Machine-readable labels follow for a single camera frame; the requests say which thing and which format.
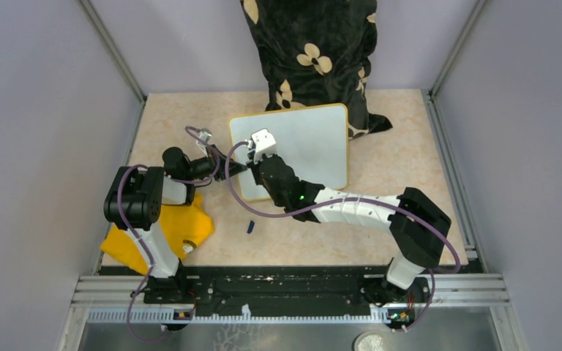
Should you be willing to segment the blue marker cap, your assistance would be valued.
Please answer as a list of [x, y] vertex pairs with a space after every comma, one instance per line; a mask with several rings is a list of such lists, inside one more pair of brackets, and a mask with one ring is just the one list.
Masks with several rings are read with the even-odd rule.
[[253, 232], [254, 226], [255, 226], [255, 222], [251, 220], [247, 227], [247, 234], [251, 234]]

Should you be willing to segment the yellow-framed whiteboard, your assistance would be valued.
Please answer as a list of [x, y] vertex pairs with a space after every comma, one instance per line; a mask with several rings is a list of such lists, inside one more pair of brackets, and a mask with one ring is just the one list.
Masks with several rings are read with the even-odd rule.
[[329, 188], [348, 185], [348, 110], [344, 104], [301, 107], [234, 116], [231, 145], [267, 129], [277, 153], [301, 179]]

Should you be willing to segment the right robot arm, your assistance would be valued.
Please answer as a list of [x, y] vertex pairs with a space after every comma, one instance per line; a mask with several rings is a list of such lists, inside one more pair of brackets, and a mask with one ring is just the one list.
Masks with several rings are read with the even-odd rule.
[[402, 301], [415, 278], [437, 268], [452, 221], [425, 193], [407, 187], [398, 196], [368, 196], [341, 192], [301, 180], [277, 155], [250, 160], [255, 183], [262, 186], [286, 216], [300, 222], [342, 223], [381, 230], [394, 239], [399, 251], [383, 278], [384, 295]]

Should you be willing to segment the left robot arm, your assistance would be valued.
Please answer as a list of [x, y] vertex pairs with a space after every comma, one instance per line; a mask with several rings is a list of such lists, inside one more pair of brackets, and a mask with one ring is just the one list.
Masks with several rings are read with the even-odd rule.
[[190, 293], [182, 260], [215, 231], [197, 190], [247, 170], [216, 146], [204, 154], [191, 160], [171, 147], [163, 152], [161, 167], [120, 167], [103, 204], [112, 228], [101, 250], [143, 274], [145, 293], [163, 294], [174, 303]]

